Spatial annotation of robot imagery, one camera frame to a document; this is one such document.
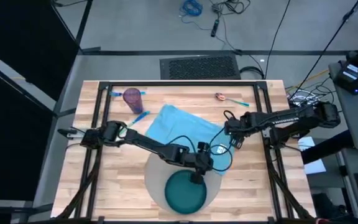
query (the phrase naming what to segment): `white paper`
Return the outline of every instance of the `white paper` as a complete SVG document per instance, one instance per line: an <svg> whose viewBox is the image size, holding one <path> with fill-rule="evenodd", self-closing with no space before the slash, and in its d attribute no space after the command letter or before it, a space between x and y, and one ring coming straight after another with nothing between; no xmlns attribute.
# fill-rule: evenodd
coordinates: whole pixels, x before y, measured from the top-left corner
<svg viewBox="0 0 358 224"><path fill-rule="evenodd" d="M304 151L308 148L314 146L313 138L312 137L303 137L298 141L299 149ZM320 172L326 172L326 168L323 164L321 159L311 162L305 165L305 172L306 174L317 174Z"/></svg>

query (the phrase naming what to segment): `plastic cup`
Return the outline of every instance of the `plastic cup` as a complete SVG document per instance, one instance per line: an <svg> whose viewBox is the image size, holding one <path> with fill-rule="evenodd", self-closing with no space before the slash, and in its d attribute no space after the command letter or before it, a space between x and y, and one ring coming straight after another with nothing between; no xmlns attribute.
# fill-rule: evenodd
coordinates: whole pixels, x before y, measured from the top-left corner
<svg viewBox="0 0 358 224"><path fill-rule="evenodd" d="M134 114L143 112L142 95L138 89L129 88L125 90L122 97Z"/></svg>

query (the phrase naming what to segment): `wooden tabletop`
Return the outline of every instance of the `wooden tabletop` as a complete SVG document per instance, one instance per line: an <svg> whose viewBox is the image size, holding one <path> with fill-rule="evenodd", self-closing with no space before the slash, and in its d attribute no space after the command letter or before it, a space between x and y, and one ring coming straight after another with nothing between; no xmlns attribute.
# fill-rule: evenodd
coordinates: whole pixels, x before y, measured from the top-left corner
<svg viewBox="0 0 358 224"><path fill-rule="evenodd" d="M84 129L91 127L98 85L98 81L85 81L83 83L73 123L74 127ZM267 85L273 111L287 109L288 103L283 82L281 80L269 80ZM250 86L132 87L146 92L146 95L142 96L143 105L145 110L151 112L150 115L131 127L141 134L145 134L165 104L174 105L178 109L185 110L220 126L226 120L223 116L224 110L232 111L237 117L240 117L246 111L257 111L254 92ZM128 86L115 86L113 91L123 92L127 88ZM224 93L226 97L235 100L250 103L250 107L246 108L231 101L218 101L214 98L216 92ZM101 124L103 102L102 100L98 126ZM137 115L131 112L121 97L111 98L108 120L130 123L136 117ZM287 144L293 147L298 146L295 140L291 140ZM61 213L76 194L80 183L85 151L86 149L81 146L73 146L67 150L52 217ZM232 167L223 176L221 189L216 198L205 209L192 215L178 215L167 212L152 200L144 184L144 166L149 154L148 151L135 146L104 147L93 220L97 220L99 216L104 216L105 220L145 221L266 221L268 216L274 217L269 176L260 134L246 138L242 148L235 151ZM282 157L291 192L302 206L312 216L315 216L300 153L293 149L283 148ZM278 192L282 213L285 217L287 213L283 197L281 191L278 190ZM89 188L84 199L83 217L85 216L88 194Z"/></svg>

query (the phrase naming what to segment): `blue cloth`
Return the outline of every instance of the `blue cloth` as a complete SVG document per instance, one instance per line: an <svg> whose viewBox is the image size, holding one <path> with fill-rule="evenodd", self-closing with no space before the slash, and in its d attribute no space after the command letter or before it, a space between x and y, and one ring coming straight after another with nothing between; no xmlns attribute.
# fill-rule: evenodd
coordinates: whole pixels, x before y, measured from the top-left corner
<svg viewBox="0 0 358 224"><path fill-rule="evenodd" d="M162 144L166 144L178 136L185 135L191 139L197 150L198 142L209 143L220 130L222 130L222 127L210 123L203 118L199 118L183 110L179 110L172 105L164 105L152 125L150 125L147 130L146 136ZM186 138L177 139L173 143L188 146L190 151L193 151L189 140ZM212 146L222 144L223 146L229 148L229 143L230 137L225 135L224 131L222 131L218 136L216 136L212 142ZM224 152L224 150L225 149L222 147L213 147L211 149L213 153L220 154ZM232 154L234 154L234 149L232 147L230 147L229 150ZM214 168L219 170L225 169L231 161L231 157L228 152L223 155L211 155L211 157L214 160ZM226 171L215 172L224 175Z"/></svg>

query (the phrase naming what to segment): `gray floor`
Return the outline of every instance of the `gray floor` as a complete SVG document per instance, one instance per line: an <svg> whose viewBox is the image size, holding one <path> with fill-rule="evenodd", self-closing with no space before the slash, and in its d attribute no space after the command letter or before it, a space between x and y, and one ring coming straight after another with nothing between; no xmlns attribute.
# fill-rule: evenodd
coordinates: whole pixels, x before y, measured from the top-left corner
<svg viewBox="0 0 358 224"><path fill-rule="evenodd" d="M75 0L60 0L68 4ZM201 27L210 28L216 16L211 12L211 3L200 0L204 11L200 17L183 18L196 21ZM273 36L282 17L287 0L253 0L241 15L225 17L227 38L239 49L269 50ZM277 35L275 50L323 50L335 30L341 23L342 16L352 7L355 0L293 0L288 8L280 32ZM58 12L75 36L78 32L85 2L58 8ZM180 20L179 0L94 0L88 23L86 25L81 47L97 47L102 50L220 50L223 43L209 36L209 31L199 30L194 24L184 24ZM224 39L224 26L219 26L218 36ZM358 49L358 12L342 28L331 44L330 50ZM62 111L74 108L83 80L158 80L160 79L159 59L170 56L78 56L70 75ZM267 56L254 55L265 70ZM302 81L313 66L317 56L271 56L268 79L284 80L285 86ZM344 57L325 56L312 74L327 69L328 64ZM239 67L255 66L248 56L237 56ZM17 77L14 71L0 62L0 69L10 77ZM308 84L323 81L323 75ZM242 74L242 79L256 79L253 73ZM15 80L28 89L49 107L53 101L40 93L36 87L23 80ZM333 89L332 81L326 86ZM335 104L340 107L334 96ZM61 118L58 128L70 127L73 116ZM334 129L312 130L311 136L330 138L347 129L346 122ZM64 160L64 148L67 140L54 134L48 157L45 161L34 206L53 203L57 183ZM32 217L32 220L47 218L48 213Z"/></svg>

